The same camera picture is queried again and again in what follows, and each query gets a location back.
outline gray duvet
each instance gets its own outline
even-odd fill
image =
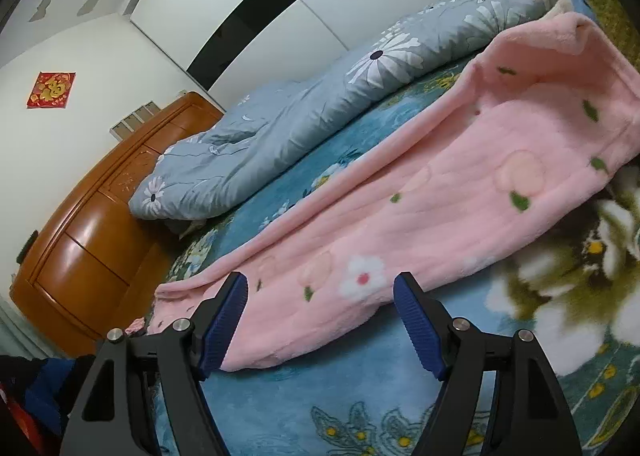
[[[373,102],[543,16],[557,0],[444,0],[406,16],[305,82],[256,90],[209,131],[169,147],[129,202],[193,220],[242,203]]]

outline red fabric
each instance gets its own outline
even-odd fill
[[[15,400],[10,396],[6,395],[1,384],[0,400],[4,400],[7,409],[11,413],[12,417],[14,417],[15,423],[18,424],[18,427],[20,427],[21,431],[27,437],[31,445],[33,445],[34,449],[36,449],[40,454],[45,455],[45,443],[38,425],[36,425],[36,422],[31,418],[31,415],[20,407],[20,404],[15,402]]]
[[[76,74],[40,72],[27,101],[28,108],[65,108]]]

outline pink blanket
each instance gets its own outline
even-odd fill
[[[223,369],[267,367],[369,319],[411,271],[433,289],[504,258],[640,151],[640,75],[575,13],[500,33],[437,102],[253,240],[165,283],[150,332],[231,271],[249,300]]]

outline metal screw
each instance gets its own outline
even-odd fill
[[[529,330],[520,330],[518,337],[520,337],[521,341],[525,342],[531,342],[534,339],[533,334]]]
[[[471,328],[471,323],[463,317],[458,317],[456,319],[453,319],[453,328],[458,331],[467,331],[469,328]]]
[[[111,329],[107,334],[107,338],[110,342],[118,342],[120,339],[122,339],[123,336],[124,331],[122,331],[120,328]]]
[[[172,324],[172,327],[176,331],[188,330],[190,326],[191,326],[191,321],[189,321],[189,319],[176,319]]]

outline blue bedsheet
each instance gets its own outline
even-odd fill
[[[373,106],[235,212],[210,223],[176,261],[170,279],[197,273],[251,239],[423,108],[429,111],[468,60]],[[640,169],[625,169],[609,192],[532,246],[431,292],[452,316],[468,317],[484,331],[536,332],[560,375],[586,455],[606,443],[640,389],[640,339],[628,333],[628,321],[620,321],[640,281],[640,250],[631,252],[632,246],[616,239],[637,238],[640,230],[634,203]],[[409,455],[439,387],[422,369],[393,305],[313,353],[267,370],[216,372],[202,385],[232,456]],[[467,455],[479,454],[491,394],[486,378]],[[156,429],[163,451],[177,455],[161,394]]]

